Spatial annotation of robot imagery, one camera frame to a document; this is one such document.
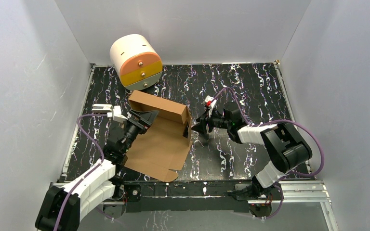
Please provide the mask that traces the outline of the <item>brown cardboard box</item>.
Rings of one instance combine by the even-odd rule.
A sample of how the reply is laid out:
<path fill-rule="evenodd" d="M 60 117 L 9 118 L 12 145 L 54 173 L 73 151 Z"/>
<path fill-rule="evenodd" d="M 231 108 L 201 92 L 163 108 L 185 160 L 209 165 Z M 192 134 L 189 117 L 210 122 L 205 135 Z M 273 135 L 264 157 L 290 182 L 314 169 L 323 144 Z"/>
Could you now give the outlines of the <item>brown cardboard box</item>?
<path fill-rule="evenodd" d="M 148 131 L 133 142 L 125 167 L 163 182 L 176 180 L 192 144 L 188 107 L 138 90 L 128 101 L 135 111 L 159 113 Z"/>

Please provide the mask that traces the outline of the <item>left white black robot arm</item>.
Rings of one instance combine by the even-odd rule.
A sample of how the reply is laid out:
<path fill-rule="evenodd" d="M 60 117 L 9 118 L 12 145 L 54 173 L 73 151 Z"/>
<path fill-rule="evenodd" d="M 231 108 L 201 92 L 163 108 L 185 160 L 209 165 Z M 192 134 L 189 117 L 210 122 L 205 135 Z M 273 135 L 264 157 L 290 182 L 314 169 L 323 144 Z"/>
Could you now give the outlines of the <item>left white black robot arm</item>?
<path fill-rule="evenodd" d="M 39 231 L 76 231 L 83 218 L 107 199 L 123 198 L 125 188 L 118 176 L 138 135 L 145 134 L 155 121 L 159 111 L 139 112 L 130 110 L 130 117 L 122 114 L 120 106 L 97 104 L 91 117 L 102 116 L 123 123 L 108 138 L 104 147 L 91 137 L 81 126 L 81 115 L 77 125 L 81 132 L 100 151 L 97 162 L 73 181 L 58 187 L 51 186 L 45 194 L 35 221 Z"/>

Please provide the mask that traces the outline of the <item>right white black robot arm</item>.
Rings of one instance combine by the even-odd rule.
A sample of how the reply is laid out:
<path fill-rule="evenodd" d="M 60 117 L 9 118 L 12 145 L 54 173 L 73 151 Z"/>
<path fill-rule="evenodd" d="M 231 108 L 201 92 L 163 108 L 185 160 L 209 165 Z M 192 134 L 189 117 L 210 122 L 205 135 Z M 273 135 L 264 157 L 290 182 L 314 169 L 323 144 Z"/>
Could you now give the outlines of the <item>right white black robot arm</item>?
<path fill-rule="evenodd" d="M 191 129 L 206 135 L 213 128 L 226 129 L 229 138 L 236 143 L 263 145 L 270 158 L 265 167 L 252 177 L 250 186 L 229 192 L 229 196 L 235 199 L 265 199 L 278 180 L 312 157 L 307 142 L 294 125 L 287 122 L 254 127 L 244 121 L 239 109 L 224 109 L 222 114 L 216 109 L 206 109 Z"/>

